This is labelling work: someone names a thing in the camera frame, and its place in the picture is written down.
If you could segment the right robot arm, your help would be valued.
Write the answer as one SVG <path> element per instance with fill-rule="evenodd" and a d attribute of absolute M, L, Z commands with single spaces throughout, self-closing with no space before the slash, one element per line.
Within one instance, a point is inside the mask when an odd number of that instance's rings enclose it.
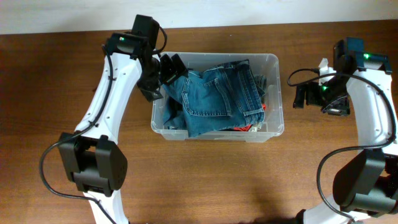
<path fill-rule="evenodd" d="M 356 156 L 333 180 L 321 204 L 300 211 L 294 223 L 362 223 L 397 213 L 397 115 L 389 57 L 365 51 L 362 39 L 348 37 L 323 59 L 315 77 L 295 85 L 294 108 L 319 106 L 335 116 L 354 113 Z"/>

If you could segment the black red grey garment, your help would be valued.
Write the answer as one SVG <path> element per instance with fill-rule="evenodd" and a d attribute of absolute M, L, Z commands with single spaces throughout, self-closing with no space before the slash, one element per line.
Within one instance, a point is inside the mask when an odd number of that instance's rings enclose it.
<path fill-rule="evenodd" d="M 235 127 L 232 130 L 233 131 L 242 131 L 242 132 L 257 132 L 259 129 L 261 129 L 262 124 L 261 123 L 256 123 L 256 124 L 249 124 L 247 126 L 243 127 Z"/>

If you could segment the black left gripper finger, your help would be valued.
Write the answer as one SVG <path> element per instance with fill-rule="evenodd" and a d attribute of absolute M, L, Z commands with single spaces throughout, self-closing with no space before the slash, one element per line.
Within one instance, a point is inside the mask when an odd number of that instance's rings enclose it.
<path fill-rule="evenodd" d="M 172 59 L 173 65 L 175 67 L 176 76 L 178 78 L 179 77 L 188 77 L 188 68 L 183 63 L 179 54 L 174 54 L 171 59 Z"/>
<path fill-rule="evenodd" d="M 171 57 L 167 54 L 160 58 L 160 82 L 163 85 L 170 85 L 180 77 L 178 68 L 178 54 Z"/>

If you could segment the dark blue jeans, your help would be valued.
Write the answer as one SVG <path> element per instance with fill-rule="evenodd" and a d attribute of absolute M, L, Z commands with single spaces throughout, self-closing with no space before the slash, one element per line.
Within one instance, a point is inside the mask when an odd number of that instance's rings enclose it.
<path fill-rule="evenodd" d="M 190 70 L 163 86 L 168 98 L 183 106 L 189 137 L 210 131 L 232 131 L 264 121 L 260 96 L 248 60 L 215 65 L 202 72 Z"/>

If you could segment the small blue denim cloth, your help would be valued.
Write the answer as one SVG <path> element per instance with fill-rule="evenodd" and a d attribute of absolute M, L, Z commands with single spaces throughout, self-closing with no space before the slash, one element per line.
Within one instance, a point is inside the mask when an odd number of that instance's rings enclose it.
<path fill-rule="evenodd" d="M 186 129 L 183 106 L 173 98 L 168 98 L 163 114 L 163 123 L 167 129 Z"/>

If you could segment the clear plastic storage bin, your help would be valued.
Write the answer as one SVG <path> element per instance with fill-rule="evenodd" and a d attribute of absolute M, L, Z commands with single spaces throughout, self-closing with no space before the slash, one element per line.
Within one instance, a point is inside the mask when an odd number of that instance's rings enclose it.
<path fill-rule="evenodd" d="M 265 119 L 262 127 L 256 132 L 242 131 L 212 131 L 189 138 L 188 132 L 181 129 L 167 129 L 163 122 L 168 95 L 160 89 L 164 98 L 153 102 L 151 128 L 153 132 L 161 134 L 166 140 L 184 141 L 195 140 L 223 140 L 266 142 L 268 139 L 280 136 L 284 132 L 284 117 L 282 109 L 282 95 L 280 86 L 279 59 L 274 54 L 227 54 L 227 53 L 198 53 L 198 52 L 164 52 L 168 56 L 179 54 L 184 65 L 193 70 L 203 71 L 221 63 L 249 59 L 254 75 L 266 77 L 264 96 Z"/>

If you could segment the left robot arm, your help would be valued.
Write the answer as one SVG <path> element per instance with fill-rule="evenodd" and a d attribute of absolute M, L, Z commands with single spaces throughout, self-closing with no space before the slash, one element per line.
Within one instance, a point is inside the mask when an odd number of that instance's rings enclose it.
<path fill-rule="evenodd" d="M 129 221 L 121 198 L 127 159 L 118 136 L 133 89 L 153 102 L 163 97 L 162 85 L 187 72 L 178 55 L 161 55 L 157 49 L 158 34 L 164 32 L 152 17 L 137 15 L 130 31 L 106 40 L 101 80 L 90 106 L 74 132 L 62 133 L 56 143 L 67 178 L 89 201 L 96 223 Z"/>

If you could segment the light blue jeans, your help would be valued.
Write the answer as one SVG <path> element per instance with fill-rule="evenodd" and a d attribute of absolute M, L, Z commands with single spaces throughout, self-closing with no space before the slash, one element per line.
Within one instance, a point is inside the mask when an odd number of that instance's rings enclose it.
<path fill-rule="evenodd" d="M 254 81 L 257 87 L 258 94 L 260 96 L 260 101 L 262 103 L 263 110 L 266 110 L 265 95 L 267 90 L 267 78 L 264 75 L 254 75 Z M 263 121 L 254 124 L 251 130 L 257 132 L 262 128 Z"/>

